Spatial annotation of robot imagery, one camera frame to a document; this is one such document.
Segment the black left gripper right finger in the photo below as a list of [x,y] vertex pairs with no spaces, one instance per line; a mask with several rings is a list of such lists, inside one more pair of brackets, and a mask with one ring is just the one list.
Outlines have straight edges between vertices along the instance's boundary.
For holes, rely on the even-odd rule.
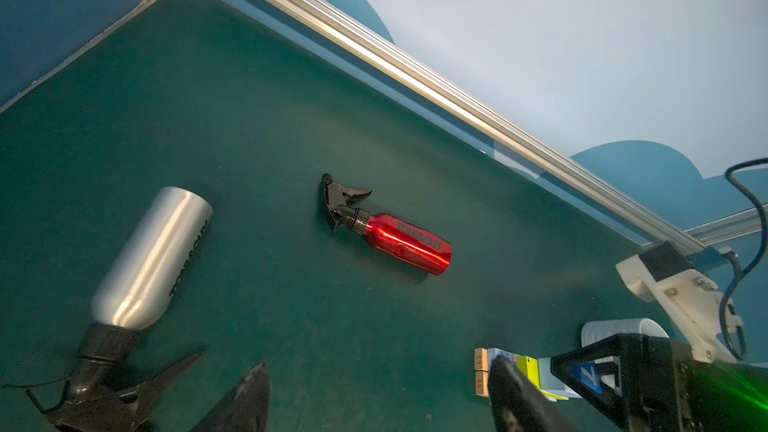
[[507,357],[492,361],[488,392],[496,431],[577,431]]

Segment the natural wood block 62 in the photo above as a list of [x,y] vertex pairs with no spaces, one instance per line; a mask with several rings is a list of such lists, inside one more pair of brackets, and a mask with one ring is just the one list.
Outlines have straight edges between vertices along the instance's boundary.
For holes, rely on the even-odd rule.
[[489,355],[486,348],[478,347],[474,349],[474,370],[489,371]]

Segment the light blue long block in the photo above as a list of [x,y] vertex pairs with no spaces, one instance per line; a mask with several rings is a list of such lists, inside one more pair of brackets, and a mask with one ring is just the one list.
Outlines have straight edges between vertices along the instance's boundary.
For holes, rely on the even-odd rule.
[[487,349],[487,355],[488,355],[488,364],[492,365],[494,360],[498,357],[505,357],[511,362],[515,363],[517,361],[517,355],[513,352],[506,351],[501,348],[488,348]]

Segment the natural wood block 51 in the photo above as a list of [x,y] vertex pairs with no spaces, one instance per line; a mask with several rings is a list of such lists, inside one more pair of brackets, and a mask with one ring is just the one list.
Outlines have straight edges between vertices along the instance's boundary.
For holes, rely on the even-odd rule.
[[474,384],[476,396],[483,398],[489,397],[488,379],[489,373],[487,371],[478,370],[475,372]]

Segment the blue number seven cube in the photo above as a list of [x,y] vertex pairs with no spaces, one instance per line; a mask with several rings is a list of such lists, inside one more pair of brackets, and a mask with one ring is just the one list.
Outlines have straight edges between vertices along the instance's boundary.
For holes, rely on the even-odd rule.
[[597,395],[603,393],[601,375],[596,362],[574,364],[569,366],[567,371],[571,377],[576,379],[579,384],[587,387],[591,392]]

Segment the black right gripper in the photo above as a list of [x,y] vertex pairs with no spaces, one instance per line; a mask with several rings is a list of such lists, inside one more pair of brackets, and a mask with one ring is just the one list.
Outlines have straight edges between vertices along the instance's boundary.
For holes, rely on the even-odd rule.
[[550,370],[624,431],[767,429],[765,367],[699,362],[676,340],[619,333],[553,357]]

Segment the lime green wooden block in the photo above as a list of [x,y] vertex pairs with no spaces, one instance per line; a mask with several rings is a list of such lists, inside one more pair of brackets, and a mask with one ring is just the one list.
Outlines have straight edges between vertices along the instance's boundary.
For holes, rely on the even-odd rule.
[[541,392],[548,400],[552,402],[567,401],[568,398],[562,395],[546,391],[541,388],[540,373],[538,361],[532,357],[517,355],[515,365],[522,374]]

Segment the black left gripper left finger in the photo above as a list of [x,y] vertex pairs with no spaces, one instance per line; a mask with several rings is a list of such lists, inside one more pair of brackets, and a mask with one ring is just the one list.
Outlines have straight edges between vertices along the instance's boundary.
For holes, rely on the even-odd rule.
[[257,363],[190,431],[264,432],[270,394],[267,364]]

